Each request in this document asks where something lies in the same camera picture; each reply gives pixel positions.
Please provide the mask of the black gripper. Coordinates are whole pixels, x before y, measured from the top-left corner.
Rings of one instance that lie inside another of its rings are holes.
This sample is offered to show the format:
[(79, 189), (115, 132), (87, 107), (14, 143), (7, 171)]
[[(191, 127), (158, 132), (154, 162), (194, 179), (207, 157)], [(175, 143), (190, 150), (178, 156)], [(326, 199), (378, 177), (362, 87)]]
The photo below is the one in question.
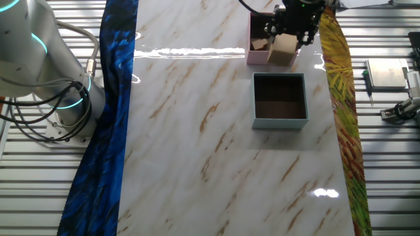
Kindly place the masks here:
[(269, 50), (277, 33), (297, 34), (298, 46), (312, 44), (312, 32), (318, 30), (321, 15), (326, 7), (324, 0), (283, 0), (285, 10), (274, 11), (274, 21), (269, 21), (264, 31), (269, 35)]

